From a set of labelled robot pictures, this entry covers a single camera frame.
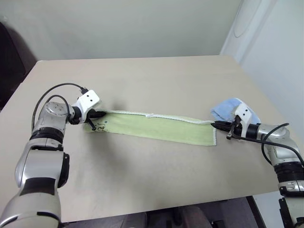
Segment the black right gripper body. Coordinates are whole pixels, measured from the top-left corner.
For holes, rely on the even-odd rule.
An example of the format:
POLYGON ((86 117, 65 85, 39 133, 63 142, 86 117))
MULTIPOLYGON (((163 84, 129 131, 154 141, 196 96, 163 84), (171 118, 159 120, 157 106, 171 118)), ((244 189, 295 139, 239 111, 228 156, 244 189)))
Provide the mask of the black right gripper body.
POLYGON ((231 128, 234 128, 234 138, 240 138, 242 134, 242 124, 237 121, 234 121, 231 124, 231 128))

